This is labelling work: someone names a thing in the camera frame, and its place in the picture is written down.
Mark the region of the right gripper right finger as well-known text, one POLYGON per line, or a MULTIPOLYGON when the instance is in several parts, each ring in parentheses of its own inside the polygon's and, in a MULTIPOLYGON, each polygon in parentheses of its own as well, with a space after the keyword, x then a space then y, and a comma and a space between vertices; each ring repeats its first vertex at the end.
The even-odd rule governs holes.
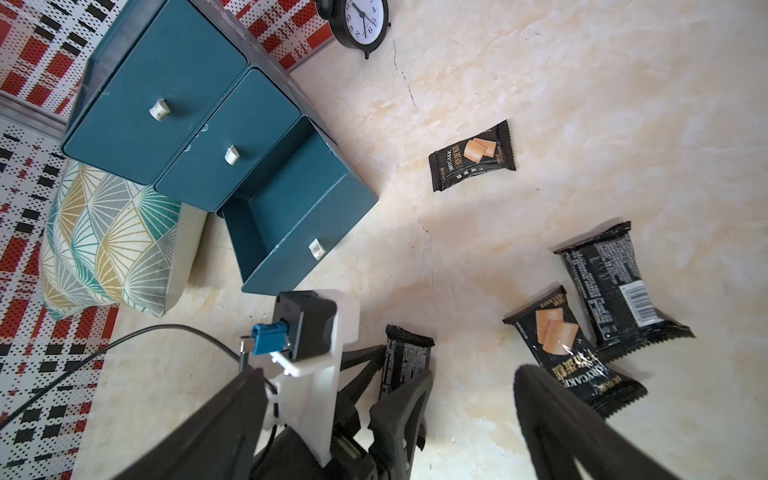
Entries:
POLYGON ((676 476, 612 429, 535 365, 514 376, 518 421, 539 479, 674 479, 676 476))

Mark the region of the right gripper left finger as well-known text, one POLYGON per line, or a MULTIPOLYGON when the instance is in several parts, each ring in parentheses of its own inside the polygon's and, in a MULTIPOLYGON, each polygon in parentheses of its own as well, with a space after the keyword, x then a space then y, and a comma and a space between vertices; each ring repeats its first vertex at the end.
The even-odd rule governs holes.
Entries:
POLYGON ((246 479, 268 400, 263 370, 241 372, 119 479, 246 479))

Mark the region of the teal bottom drawer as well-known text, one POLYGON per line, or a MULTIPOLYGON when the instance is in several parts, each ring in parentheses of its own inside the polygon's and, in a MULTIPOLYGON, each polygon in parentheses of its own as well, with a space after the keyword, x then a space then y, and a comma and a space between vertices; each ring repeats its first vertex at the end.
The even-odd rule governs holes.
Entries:
POLYGON ((218 211, 242 292, 294 289, 376 202, 338 145, 300 118, 218 211))

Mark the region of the teal drawer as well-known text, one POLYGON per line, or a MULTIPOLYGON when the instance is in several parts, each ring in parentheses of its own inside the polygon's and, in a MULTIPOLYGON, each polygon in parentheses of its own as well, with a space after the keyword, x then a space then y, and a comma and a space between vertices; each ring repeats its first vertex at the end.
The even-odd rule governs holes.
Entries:
POLYGON ((259 69, 251 69, 159 180, 159 193, 213 212, 299 118, 259 69))
POLYGON ((155 181, 246 66, 192 1, 130 1, 88 59, 62 151, 155 181))
POLYGON ((300 118, 218 211, 242 292, 294 289, 376 202, 338 145, 300 118))

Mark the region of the teal drawer cabinet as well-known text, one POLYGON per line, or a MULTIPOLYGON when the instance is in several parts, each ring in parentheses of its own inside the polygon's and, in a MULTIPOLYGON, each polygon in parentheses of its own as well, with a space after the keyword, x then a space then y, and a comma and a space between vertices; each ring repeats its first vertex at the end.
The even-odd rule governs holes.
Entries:
POLYGON ((63 153, 218 210, 302 118, 298 84, 215 1, 130 1, 90 55, 63 153))

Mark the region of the teal top drawer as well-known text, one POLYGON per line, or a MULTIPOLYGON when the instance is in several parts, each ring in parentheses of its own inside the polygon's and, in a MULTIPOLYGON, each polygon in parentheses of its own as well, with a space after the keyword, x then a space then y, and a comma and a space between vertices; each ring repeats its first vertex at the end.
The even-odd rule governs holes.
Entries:
POLYGON ((130 1, 88 59, 62 151, 155 181, 246 66, 192 1, 130 1))

